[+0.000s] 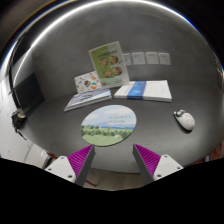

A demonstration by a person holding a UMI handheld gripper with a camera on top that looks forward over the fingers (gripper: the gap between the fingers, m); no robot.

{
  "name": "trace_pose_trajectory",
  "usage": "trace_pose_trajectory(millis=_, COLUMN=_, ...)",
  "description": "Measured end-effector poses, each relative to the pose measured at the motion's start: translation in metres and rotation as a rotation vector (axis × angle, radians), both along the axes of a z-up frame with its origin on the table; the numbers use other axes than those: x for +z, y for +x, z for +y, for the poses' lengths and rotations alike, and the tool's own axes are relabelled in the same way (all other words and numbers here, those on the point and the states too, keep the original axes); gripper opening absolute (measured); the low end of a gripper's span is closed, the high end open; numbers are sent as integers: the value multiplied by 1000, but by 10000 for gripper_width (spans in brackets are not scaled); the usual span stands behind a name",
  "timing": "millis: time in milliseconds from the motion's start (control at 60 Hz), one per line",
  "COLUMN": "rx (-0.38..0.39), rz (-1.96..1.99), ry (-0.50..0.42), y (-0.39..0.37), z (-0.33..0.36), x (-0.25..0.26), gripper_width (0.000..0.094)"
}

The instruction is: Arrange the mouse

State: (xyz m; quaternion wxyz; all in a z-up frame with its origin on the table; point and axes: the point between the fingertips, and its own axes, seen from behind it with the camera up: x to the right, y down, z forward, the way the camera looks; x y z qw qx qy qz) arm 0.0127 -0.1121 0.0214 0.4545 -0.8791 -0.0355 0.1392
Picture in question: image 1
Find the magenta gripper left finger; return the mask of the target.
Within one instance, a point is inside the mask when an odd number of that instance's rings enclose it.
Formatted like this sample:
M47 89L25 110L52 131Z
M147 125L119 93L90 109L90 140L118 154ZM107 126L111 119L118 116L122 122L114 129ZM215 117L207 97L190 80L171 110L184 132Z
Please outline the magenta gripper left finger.
M83 186L94 156L95 147L89 145L68 157L58 157L46 168L46 171L78 186Z

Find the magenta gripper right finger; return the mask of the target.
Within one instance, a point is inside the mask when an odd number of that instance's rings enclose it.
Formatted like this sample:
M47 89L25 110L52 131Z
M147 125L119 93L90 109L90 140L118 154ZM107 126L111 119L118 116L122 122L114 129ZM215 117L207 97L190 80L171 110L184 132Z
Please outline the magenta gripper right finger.
M182 166L167 154L155 152L134 144L133 156L145 182L153 182L182 169Z

